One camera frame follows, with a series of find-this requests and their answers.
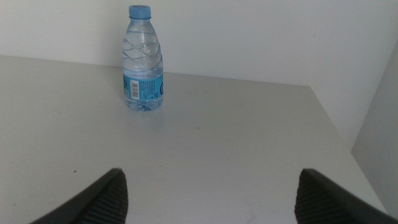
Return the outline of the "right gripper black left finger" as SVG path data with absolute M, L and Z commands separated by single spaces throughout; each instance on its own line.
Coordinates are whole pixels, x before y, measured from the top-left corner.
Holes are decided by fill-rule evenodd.
M 126 176 L 122 169 L 113 168 L 34 223 L 125 224 L 128 206 Z

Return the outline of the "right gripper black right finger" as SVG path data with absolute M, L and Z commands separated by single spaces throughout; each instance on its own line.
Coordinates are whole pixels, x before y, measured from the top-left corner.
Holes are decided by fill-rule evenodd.
M 298 224 L 397 224 L 315 169 L 300 173 L 294 213 Z

